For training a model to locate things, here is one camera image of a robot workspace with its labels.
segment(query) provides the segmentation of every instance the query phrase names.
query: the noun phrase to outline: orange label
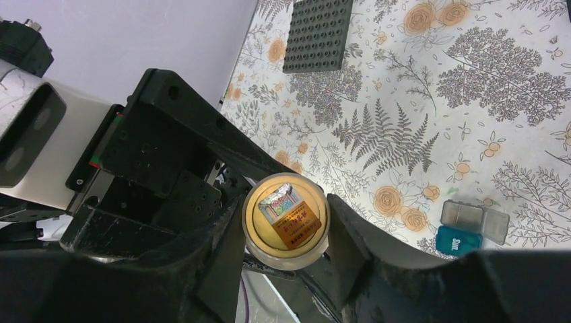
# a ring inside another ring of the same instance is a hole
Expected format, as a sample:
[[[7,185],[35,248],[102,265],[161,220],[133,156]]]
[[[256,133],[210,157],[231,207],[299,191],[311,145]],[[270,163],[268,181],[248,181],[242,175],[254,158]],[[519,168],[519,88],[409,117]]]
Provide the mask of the orange label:
[[[295,249],[321,227],[321,221],[302,201],[271,225],[288,249]]]

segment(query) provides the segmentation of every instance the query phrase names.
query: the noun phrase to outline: round container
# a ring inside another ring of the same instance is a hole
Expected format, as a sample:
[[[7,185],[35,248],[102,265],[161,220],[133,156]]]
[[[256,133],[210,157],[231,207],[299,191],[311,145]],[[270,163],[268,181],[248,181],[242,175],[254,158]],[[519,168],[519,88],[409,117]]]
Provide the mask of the round container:
[[[288,249],[258,207],[263,199],[285,183],[292,185],[321,222],[321,227],[295,249]],[[285,271],[309,266],[323,255],[329,246],[327,233],[330,224],[329,204],[321,189],[309,179],[293,173],[264,178],[250,191],[242,211],[242,227],[250,252],[264,264]]]

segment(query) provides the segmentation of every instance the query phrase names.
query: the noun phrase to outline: floral pattern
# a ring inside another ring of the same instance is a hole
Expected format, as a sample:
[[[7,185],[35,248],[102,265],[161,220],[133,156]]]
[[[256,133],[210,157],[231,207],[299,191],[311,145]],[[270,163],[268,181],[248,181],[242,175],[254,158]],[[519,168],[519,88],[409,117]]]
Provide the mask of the floral pattern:
[[[504,249],[571,248],[565,1],[355,0],[342,68],[283,74],[293,2],[259,2],[230,122],[425,252],[452,258],[448,199],[509,214]]]

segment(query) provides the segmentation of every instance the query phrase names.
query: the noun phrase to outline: yellow lid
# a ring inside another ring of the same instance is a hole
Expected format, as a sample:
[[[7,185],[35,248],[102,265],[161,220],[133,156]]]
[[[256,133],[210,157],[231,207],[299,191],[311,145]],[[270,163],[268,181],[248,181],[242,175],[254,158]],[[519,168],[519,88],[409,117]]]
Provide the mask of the yellow lid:
[[[290,183],[321,222],[321,227],[297,248],[288,249],[262,214],[259,203],[285,183]],[[311,251],[329,229],[329,205],[321,189],[309,179],[293,173],[274,174],[260,181],[251,191],[243,210],[244,232],[264,253],[277,258],[294,258]]]

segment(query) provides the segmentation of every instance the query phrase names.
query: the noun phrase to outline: jar lid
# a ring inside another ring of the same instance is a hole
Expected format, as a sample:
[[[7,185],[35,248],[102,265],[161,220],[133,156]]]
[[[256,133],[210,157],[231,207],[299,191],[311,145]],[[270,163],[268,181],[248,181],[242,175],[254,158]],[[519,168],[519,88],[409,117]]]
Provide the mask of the jar lid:
[[[258,249],[256,254],[301,257],[327,243],[329,204],[309,179],[293,173],[274,174],[250,191],[242,224],[249,245]]]

